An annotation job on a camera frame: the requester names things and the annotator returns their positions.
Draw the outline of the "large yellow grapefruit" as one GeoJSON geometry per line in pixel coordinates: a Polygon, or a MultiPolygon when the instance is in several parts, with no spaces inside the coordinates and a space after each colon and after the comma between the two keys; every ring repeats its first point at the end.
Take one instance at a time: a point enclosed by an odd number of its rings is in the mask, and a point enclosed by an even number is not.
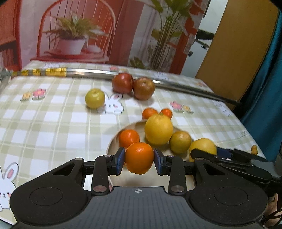
{"type": "Polygon", "coordinates": [[[214,142],[208,138],[200,138],[198,140],[195,140],[191,143],[189,150],[188,150],[188,161],[194,162],[194,159],[191,157],[191,151],[194,149],[199,149],[202,151],[205,151],[207,153],[217,155],[217,148],[214,142]]]}

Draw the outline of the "yellow green pear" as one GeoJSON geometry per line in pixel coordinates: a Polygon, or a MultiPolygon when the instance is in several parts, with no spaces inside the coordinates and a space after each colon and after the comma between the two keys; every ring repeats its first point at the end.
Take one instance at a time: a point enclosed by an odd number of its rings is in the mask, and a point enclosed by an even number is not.
{"type": "Polygon", "coordinates": [[[191,136],[186,131],[176,131],[169,140],[170,149],[175,154],[187,153],[191,143],[191,136]]]}

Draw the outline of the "large orange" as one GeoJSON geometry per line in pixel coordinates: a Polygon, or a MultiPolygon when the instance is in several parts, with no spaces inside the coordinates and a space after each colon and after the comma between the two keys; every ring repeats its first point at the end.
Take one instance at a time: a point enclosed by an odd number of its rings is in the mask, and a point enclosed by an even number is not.
{"type": "Polygon", "coordinates": [[[133,143],[125,153],[125,164],[131,173],[142,175],[149,171],[154,161],[154,151],[147,143],[133,143]]]}

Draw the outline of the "small tangerine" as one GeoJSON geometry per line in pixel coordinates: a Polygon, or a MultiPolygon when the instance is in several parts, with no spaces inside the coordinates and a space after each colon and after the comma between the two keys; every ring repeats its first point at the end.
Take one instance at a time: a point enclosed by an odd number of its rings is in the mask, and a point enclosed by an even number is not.
{"type": "Polygon", "coordinates": [[[128,148],[133,143],[138,143],[140,136],[137,131],[133,129],[126,129],[119,134],[119,146],[128,148]]]}
{"type": "Polygon", "coordinates": [[[173,117],[173,112],[169,109],[169,108],[164,108],[160,111],[161,115],[166,115],[167,117],[169,117],[170,119],[172,119],[173,117]]]}
{"type": "Polygon", "coordinates": [[[155,110],[154,108],[145,108],[142,112],[142,118],[143,119],[149,119],[152,115],[158,114],[158,111],[155,110]]]}

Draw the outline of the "yellow lemon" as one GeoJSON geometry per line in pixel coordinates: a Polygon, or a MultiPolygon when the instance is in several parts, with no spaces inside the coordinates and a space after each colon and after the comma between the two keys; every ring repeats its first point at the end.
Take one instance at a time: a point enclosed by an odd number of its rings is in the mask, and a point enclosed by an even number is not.
{"type": "Polygon", "coordinates": [[[173,124],[166,115],[154,114],[145,123],[145,138],[153,145],[167,144],[173,134],[173,124]]]}

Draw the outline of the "red brown apple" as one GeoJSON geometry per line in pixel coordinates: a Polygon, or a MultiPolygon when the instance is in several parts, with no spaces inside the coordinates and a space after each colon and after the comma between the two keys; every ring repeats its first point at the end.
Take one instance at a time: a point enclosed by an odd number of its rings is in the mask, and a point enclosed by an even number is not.
{"type": "Polygon", "coordinates": [[[138,100],[148,100],[152,97],[155,91],[155,84],[151,79],[146,77],[138,78],[133,83],[134,97],[138,100]]]}

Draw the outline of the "cream round plate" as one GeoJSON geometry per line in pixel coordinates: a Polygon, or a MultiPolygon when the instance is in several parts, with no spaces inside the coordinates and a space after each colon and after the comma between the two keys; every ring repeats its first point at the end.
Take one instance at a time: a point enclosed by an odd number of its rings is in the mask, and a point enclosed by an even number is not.
{"type": "Polygon", "coordinates": [[[129,130],[130,133],[136,133],[134,136],[139,136],[140,141],[130,146],[129,151],[125,151],[126,161],[121,174],[119,176],[110,176],[109,182],[111,186],[125,186],[125,187],[157,187],[162,186],[168,190],[169,176],[159,176],[157,174],[153,149],[154,145],[147,142],[145,139],[144,127],[146,121],[138,121],[131,123],[119,131],[110,141],[107,148],[107,154],[114,155],[119,149],[119,140],[123,137],[119,135],[129,130]]]}

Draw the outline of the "teal curtain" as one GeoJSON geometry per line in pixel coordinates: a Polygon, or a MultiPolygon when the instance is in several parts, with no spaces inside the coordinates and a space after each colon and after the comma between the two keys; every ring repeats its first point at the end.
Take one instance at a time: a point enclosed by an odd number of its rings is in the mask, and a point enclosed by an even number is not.
{"type": "Polygon", "coordinates": [[[247,111],[241,122],[267,160],[274,162],[281,145],[281,12],[267,54],[244,101],[247,111]]]}

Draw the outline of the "green yellow apple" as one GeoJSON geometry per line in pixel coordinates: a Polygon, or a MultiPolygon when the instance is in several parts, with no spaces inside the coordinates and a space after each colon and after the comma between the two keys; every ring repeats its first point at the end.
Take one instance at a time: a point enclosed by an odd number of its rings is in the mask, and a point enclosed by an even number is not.
{"type": "Polygon", "coordinates": [[[86,106],[90,109],[98,109],[105,103],[105,94],[97,88],[93,88],[85,95],[86,106]]]}

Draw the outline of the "checked bunny tablecloth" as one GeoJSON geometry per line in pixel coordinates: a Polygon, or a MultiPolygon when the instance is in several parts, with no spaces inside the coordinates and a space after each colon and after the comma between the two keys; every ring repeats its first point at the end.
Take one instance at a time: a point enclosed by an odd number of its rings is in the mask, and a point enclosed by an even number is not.
{"type": "Polygon", "coordinates": [[[73,159],[105,154],[123,127],[140,121],[145,108],[173,112],[175,127],[193,139],[208,138],[222,148],[249,152],[255,140],[222,102],[156,88],[147,101],[115,95],[104,79],[16,77],[1,92],[1,219],[14,224],[13,190],[73,159]],[[105,94],[98,109],[86,106],[93,88],[105,94]]]}

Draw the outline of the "dark red apple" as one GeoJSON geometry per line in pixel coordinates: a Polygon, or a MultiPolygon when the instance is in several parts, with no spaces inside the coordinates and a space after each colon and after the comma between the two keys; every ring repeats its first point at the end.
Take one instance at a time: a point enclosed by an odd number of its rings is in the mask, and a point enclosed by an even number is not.
{"type": "Polygon", "coordinates": [[[133,89],[133,77],[129,73],[119,73],[112,79],[112,89],[120,94],[128,94],[133,89]]]}

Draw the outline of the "wooden door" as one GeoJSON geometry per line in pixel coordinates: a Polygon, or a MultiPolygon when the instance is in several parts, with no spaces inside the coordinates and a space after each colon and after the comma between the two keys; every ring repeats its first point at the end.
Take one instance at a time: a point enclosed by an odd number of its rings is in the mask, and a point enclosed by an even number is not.
{"type": "Polygon", "coordinates": [[[196,78],[215,94],[242,99],[270,46],[278,14],[271,1],[228,1],[196,78]]]}

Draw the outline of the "black office chair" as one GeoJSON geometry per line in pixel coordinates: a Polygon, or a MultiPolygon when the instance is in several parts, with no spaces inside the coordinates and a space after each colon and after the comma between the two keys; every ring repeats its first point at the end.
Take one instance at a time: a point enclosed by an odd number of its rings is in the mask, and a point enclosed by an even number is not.
{"type": "Polygon", "coordinates": [[[208,32],[206,30],[198,29],[193,43],[194,42],[199,43],[203,49],[207,50],[210,46],[208,44],[204,43],[202,40],[212,41],[214,36],[215,36],[215,34],[212,33],[212,32],[208,32]]]}

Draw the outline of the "printed chair backdrop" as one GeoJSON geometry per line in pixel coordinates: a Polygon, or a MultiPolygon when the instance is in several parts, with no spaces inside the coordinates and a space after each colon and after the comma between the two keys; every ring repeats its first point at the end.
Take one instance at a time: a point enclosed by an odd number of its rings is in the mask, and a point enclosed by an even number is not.
{"type": "Polygon", "coordinates": [[[180,73],[209,1],[1,1],[1,66],[109,63],[180,73]]]}

